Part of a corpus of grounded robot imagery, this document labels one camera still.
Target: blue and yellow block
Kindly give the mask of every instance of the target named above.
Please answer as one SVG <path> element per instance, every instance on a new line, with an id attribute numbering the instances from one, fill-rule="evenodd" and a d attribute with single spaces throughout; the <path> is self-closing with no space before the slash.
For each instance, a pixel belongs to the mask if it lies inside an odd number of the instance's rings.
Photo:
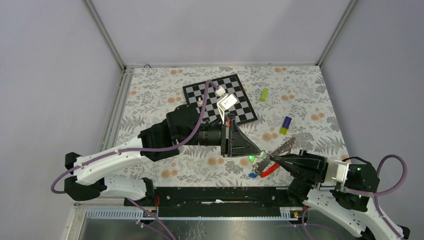
<path id="1" fill-rule="evenodd" d="M 287 130 L 289 129 L 291 122 L 292 122 L 292 118 L 286 116 L 284 118 L 284 122 L 282 123 L 281 128 L 279 129 L 279 133 L 282 134 L 282 135 L 286 135 L 287 134 Z"/>

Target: red object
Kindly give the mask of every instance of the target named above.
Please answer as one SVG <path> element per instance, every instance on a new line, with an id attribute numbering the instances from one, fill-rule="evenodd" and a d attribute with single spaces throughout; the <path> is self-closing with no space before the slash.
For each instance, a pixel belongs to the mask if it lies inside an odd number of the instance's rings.
<path id="1" fill-rule="evenodd" d="M 265 178 L 266 176 L 272 174 L 275 170 L 277 170 L 280 167 L 278 163 L 274 163 L 271 167 L 269 167 L 266 171 L 262 172 L 260 174 L 261 178 Z"/>

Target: yellow-green block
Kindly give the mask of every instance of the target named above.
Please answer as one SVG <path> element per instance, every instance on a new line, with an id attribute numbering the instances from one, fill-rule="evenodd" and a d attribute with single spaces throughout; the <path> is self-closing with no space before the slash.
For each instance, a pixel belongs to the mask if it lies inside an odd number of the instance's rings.
<path id="1" fill-rule="evenodd" d="M 279 133 L 282 134 L 282 135 L 286 135 L 287 134 L 287 128 L 284 128 L 284 127 L 280 128 Z"/>
<path id="2" fill-rule="evenodd" d="M 267 99 L 267 95 L 268 95 L 268 88 L 264 88 L 262 91 L 262 95 L 260 96 L 260 101 L 265 102 L 265 100 Z"/>

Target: wall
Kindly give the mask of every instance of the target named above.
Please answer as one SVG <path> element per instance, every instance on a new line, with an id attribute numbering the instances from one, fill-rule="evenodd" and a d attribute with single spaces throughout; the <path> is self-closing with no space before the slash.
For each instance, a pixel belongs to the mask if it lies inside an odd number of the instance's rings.
<path id="1" fill-rule="evenodd" d="M 73 201 L 50 184 L 97 150 L 120 71 L 78 0 L 2 1 L 0 33 L 0 239 L 58 240 Z"/>
<path id="2" fill-rule="evenodd" d="M 128 65 L 315 63 L 349 0 L 92 0 Z"/>
<path id="3" fill-rule="evenodd" d="M 322 66 L 331 101 L 351 156 L 375 167 L 387 154 L 408 164 L 395 193 L 380 197 L 384 211 L 424 235 L 424 1 L 359 1 Z M 379 190 L 401 175 L 395 159 L 380 175 Z"/>

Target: floral tablecloth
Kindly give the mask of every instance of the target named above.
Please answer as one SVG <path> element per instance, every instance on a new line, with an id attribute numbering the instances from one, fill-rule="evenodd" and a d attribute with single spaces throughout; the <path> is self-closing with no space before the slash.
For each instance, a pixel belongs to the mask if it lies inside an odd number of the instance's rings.
<path id="1" fill-rule="evenodd" d="M 348 156 L 317 66 L 136 68 L 116 145 L 163 121 L 166 113 L 184 104 L 183 86 L 233 74 L 240 78 L 258 117 L 240 128 L 262 150 L 272 151 L 295 137 L 293 153 L 304 149 L 327 156 L 329 161 Z M 261 102 L 264 88 L 269 89 L 268 95 Z M 282 135 L 279 130 L 285 116 L 292 122 L 287 135 Z M 250 178 L 252 163 L 246 157 L 222 158 L 220 153 L 219 146 L 183 146 L 178 156 L 135 165 L 117 175 L 147 177 L 157 187 L 284 187 L 292 180 L 281 167 L 268 177 Z"/>

